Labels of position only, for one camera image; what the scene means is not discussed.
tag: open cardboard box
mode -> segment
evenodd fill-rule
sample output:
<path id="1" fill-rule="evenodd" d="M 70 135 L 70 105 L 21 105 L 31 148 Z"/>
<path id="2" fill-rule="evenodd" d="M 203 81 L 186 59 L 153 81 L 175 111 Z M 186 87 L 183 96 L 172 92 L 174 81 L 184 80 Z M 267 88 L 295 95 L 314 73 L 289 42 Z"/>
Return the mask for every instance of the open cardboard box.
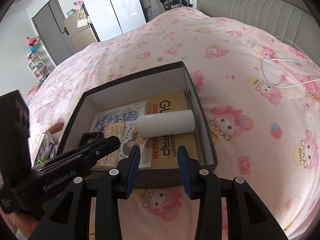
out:
<path id="1" fill-rule="evenodd" d="M 194 135 L 199 149 L 198 155 L 201 155 L 201 164 L 204 168 L 214 171 L 218 163 L 208 123 L 191 77 L 182 61 L 134 73 L 85 92 L 62 136 L 57 155 L 77 148 L 82 135 L 90 131 L 97 113 L 181 90 L 195 117 Z M 103 171 L 93 171 L 89 178 L 101 175 Z M 180 185 L 182 180 L 179 169 L 143 169 L 138 171 L 135 188 Z"/>

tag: white cylinder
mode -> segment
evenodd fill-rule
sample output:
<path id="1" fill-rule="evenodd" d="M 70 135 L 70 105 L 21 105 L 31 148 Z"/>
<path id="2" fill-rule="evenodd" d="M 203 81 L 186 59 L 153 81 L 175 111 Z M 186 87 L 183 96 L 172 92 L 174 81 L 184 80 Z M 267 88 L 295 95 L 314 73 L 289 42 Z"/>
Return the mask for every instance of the white cylinder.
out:
<path id="1" fill-rule="evenodd" d="M 143 138 L 193 132 L 195 118 L 191 110 L 140 115 L 139 135 Z"/>

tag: door frame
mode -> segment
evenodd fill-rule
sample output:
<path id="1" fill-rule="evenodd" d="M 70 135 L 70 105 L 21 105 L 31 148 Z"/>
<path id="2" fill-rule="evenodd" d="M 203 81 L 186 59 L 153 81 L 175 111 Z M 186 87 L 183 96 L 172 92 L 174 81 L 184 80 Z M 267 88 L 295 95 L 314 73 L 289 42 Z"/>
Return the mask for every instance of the door frame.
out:
<path id="1" fill-rule="evenodd" d="M 35 22 L 35 19 L 34 19 L 34 18 L 38 15 L 38 13 L 39 13 L 45 6 L 48 5 L 49 8 L 50 8 L 50 10 L 51 10 L 50 4 L 49 4 L 50 1 L 52 1 L 52 0 L 49 0 L 44 6 L 42 6 L 41 9 L 36 13 L 36 15 L 31 18 L 31 20 L 32 20 L 32 23 L 33 23 L 33 25 L 34 25 L 34 27 L 35 27 L 35 29 L 36 29 L 39 37 L 40 37 L 40 40 L 42 41 L 45 49 L 47 50 L 48 54 L 50 55 L 50 57 L 51 57 L 51 59 L 52 59 L 52 61 L 55 63 L 56 66 L 58 66 L 56 60 L 54 59 L 54 57 L 53 57 L 53 55 L 51 54 L 50 50 L 48 49 L 47 45 L 45 44 L 44 39 L 42 38 L 42 35 L 41 35 L 41 33 L 40 33 L 39 29 L 38 29 L 38 26 L 37 26 L 37 24 L 36 24 L 36 22 Z M 64 14 L 63 14 L 63 12 L 62 12 L 62 9 L 61 9 L 61 6 L 60 6 L 59 1 L 58 1 L 58 0 L 55 0 L 55 2 L 56 2 L 56 4 L 57 4 L 57 6 L 58 6 L 58 10 L 59 10 L 59 12 L 60 12 L 63 20 L 65 20 L 66 17 L 64 16 Z M 58 23 L 56 22 L 56 19 L 53 18 L 52 20 L 55 22 L 55 25 L 56 25 L 56 27 L 57 27 L 58 30 L 59 30 L 59 25 L 58 25 Z M 68 51 L 69 51 L 70 55 L 72 56 L 73 54 L 72 54 L 71 50 L 69 49 L 68 44 L 67 44 L 66 41 L 64 40 L 64 38 L 63 38 L 63 36 L 62 36 L 62 34 L 61 34 L 60 31 L 59 31 L 59 33 L 60 33 L 60 36 L 61 36 L 63 42 L 65 43 L 66 47 L 68 48 Z"/>

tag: headboard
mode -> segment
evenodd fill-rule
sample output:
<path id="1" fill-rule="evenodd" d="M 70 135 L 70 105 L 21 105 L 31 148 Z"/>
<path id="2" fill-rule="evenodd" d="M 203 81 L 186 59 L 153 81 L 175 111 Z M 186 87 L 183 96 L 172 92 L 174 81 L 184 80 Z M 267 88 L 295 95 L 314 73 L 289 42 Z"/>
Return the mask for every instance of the headboard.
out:
<path id="1" fill-rule="evenodd" d="M 197 0 L 197 8 L 211 17 L 235 19 L 285 37 L 320 65 L 320 28 L 302 0 Z"/>

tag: pink blanket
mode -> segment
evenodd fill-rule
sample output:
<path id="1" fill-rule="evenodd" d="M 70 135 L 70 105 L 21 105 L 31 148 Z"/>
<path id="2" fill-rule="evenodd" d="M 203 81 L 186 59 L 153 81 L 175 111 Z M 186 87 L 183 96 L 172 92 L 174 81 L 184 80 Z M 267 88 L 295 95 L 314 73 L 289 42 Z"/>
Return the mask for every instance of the pink blanket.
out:
<path id="1" fill-rule="evenodd" d="M 269 58 L 310 61 L 236 20 L 192 8 L 165 12 L 129 33 L 91 44 L 56 68 L 30 105 L 31 158 L 38 135 L 58 121 L 66 124 L 84 91 L 182 60 L 209 123 L 219 162 L 215 173 L 246 179 L 285 233 L 295 237 L 320 205 L 320 83 L 277 89 L 261 73 Z M 267 65 L 266 75 L 282 86 L 320 76 L 309 65 L 281 61 Z M 141 239 L 141 232 L 145 239 L 194 238 L 198 202 L 189 201 L 182 188 L 165 189 L 163 197 L 159 192 L 136 190 L 119 203 L 124 239 Z M 224 237 L 226 223 L 224 218 Z"/>

